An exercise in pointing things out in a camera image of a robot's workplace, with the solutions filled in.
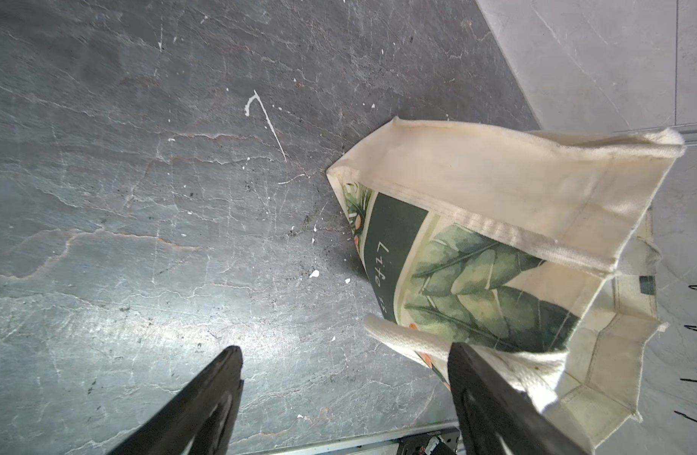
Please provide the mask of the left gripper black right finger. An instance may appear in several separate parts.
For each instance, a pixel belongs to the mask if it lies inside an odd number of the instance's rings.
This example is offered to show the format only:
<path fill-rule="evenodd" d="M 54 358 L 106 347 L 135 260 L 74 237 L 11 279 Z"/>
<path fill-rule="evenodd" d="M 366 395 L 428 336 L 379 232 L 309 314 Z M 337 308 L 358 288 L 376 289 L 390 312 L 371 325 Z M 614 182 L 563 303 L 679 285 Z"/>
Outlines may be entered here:
<path fill-rule="evenodd" d="M 471 346 L 452 344 L 448 374 L 467 453 L 587 453 L 541 416 Z"/>

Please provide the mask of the cream canvas tote bag leaves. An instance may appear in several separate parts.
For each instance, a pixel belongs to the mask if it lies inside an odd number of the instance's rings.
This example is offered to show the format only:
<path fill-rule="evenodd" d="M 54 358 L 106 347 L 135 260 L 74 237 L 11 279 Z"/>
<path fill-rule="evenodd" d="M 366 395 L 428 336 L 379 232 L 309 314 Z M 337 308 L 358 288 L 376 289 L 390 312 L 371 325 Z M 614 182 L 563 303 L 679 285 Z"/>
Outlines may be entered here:
<path fill-rule="evenodd" d="M 653 198 L 672 129 L 573 136 L 392 119 L 327 169 L 379 316 L 450 382 L 464 342 L 584 449 L 638 418 L 657 315 Z"/>

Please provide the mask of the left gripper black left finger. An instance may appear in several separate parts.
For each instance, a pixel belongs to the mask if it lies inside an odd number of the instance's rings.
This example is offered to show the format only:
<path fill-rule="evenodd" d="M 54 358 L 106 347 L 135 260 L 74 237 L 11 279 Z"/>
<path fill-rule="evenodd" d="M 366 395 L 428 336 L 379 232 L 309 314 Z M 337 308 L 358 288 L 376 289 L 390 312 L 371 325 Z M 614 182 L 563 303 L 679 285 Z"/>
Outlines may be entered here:
<path fill-rule="evenodd" d="M 229 346 L 113 454 L 225 454 L 244 381 L 240 347 Z"/>

